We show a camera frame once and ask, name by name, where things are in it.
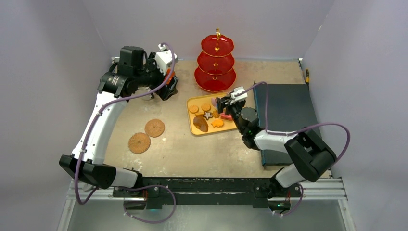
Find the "pink handled metal tongs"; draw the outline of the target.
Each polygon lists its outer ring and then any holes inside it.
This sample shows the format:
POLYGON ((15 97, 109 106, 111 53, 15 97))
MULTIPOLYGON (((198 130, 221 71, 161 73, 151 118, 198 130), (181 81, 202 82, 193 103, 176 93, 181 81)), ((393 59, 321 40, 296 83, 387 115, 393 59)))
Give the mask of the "pink handled metal tongs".
POLYGON ((215 108, 224 108, 224 103, 223 103, 223 99, 222 98, 211 98, 211 104, 215 107, 215 108))

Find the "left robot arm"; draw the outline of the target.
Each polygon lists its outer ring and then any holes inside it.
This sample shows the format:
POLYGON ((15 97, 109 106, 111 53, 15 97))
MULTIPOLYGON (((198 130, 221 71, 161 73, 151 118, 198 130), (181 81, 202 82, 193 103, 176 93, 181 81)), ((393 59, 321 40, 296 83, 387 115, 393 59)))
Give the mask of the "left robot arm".
POLYGON ((96 103, 86 129, 72 153, 62 155, 59 165, 77 182, 100 189, 124 187, 132 197, 143 192, 141 174, 105 164, 105 154, 115 124, 131 96, 148 88, 147 96, 157 94, 163 101, 177 93, 174 67, 177 55, 168 44, 147 54, 143 48, 124 46, 115 62, 100 79, 96 103))

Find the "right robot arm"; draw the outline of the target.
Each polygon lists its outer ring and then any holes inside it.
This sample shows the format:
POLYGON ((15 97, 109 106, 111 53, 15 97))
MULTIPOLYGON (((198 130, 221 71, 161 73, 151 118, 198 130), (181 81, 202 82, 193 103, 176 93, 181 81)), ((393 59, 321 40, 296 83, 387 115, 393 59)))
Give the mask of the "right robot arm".
POLYGON ((216 98, 216 103, 219 113, 231 116, 246 147, 287 153, 290 157, 292 164, 273 175, 264 189, 268 198, 283 197, 292 185, 304 180, 317 181, 337 160, 334 151, 312 129, 295 134, 267 131, 259 126, 257 111, 244 106, 245 100, 225 96, 216 98))

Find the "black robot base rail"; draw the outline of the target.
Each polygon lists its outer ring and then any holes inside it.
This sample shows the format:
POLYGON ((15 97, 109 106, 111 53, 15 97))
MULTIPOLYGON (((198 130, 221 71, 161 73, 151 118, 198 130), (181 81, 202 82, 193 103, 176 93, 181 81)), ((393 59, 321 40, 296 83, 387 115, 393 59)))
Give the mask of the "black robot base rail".
POLYGON ((147 209, 163 205, 247 205, 253 208, 276 207, 287 196, 299 197, 298 183, 288 188, 270 178, 175 178, 143 177, 135 192, 116 186, 113 197, 126 200, 140 198, 147 209))

